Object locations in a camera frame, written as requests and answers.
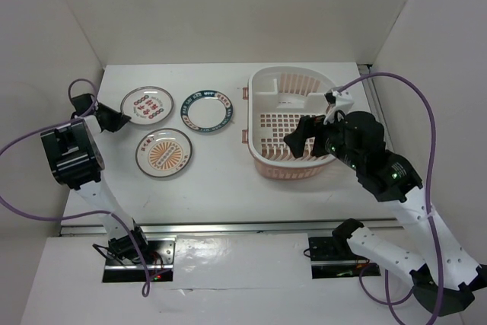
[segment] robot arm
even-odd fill
[[[342,247],[399,276],[413,288],[421,305],[432,312],[438,293],[438,264],[421,178],[403,156],[386,149],[384,127],[372,114],[348,113],[353,101],[347,92],[331,90],[326,100],[327,115],[301,117],[285,142],[299,158],[305,140],[314,137],[313,156],[331,154],[355,170],[358,182],[396,216],[419,255],[381,240],[353,219],[341,224],[333,236]],[[487,286],[487,266],[478,264],[460,246],[434,209],[431,217],[444,261],[444,302],[440,312],[444,316],[463,311],[474,299],[472,292]]]
[[[76,98],[84,98],[86,103],[90,98],[88,106],[91,104],[89,94]],[[80,99],[76,98],[75,107],[83,109],[84,106],[79,105]],[[51,172],[57,182],[74,190],[92,208],[115,213],[132,232],[141,251],[144,252],[147,248],[147,239],[141,228],[120,207],[103,178],[104,162],[93,140],[93,135],[101,133],[104,129],[115,132],[128,120],[127,116],[98,104],[94,115],[43,132],[41,139]],[[100,220],[107,230],[110,251],[120,260],[128,258],[138,262],[135,248],[120,223],[111,215],[100,215]]]

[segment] blue rimmed plate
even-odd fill
[[[181,119],[194,131],[214,132],[231,121],[234,107],[220,91],[198,91],[181,106]]]

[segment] orange patterned plate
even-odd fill
[[[192,154],[191,141],[184,133],[177,129],[158,129],[139,142],[135,160],[148,176],[164,178],[184,169]]]

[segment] basket handle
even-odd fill
[[[249,130],[248,129],[242,130],[242,143],[243,144],[249,143]]]

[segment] drainer basket slots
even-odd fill
[[[310,69],[290,66],[264,68],[250,77],[243,98],[248,99],[248,129],[242,132],[257,171],[264,177],[296,180],[321,172],[334,157],[311,156],[314,139],[295,159],[283,138],[293,132],[301,116],[325,114],[324,94],[335,85]]]

